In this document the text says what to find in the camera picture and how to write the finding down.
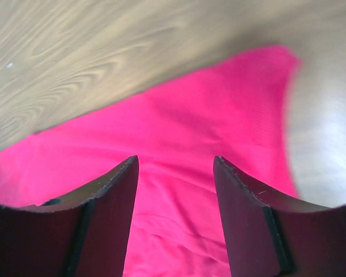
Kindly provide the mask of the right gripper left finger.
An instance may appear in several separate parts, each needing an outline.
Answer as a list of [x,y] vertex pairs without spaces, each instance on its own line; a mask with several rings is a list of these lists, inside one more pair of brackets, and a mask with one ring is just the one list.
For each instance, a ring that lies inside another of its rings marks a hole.
[[0,276],[122,276],[137,184],[131,156],[43,205],[0,204]]

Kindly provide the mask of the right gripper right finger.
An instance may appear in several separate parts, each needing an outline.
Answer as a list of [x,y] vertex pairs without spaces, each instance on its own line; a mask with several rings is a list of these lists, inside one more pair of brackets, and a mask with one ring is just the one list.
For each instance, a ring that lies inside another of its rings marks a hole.
[[296,199],[221,156],[213,175],[232,276],[346,276],[346,204]]

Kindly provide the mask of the pink t shirt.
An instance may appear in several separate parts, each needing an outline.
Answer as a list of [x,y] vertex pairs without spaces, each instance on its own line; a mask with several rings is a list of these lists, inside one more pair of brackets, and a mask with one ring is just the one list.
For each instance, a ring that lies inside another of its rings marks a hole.
[[296,195],[284,103],[298,65],[283,46],[246,51],[31,135],[0,152],[0,203],[41,204],[137,155],[124,276],[230,276],[213,160]]

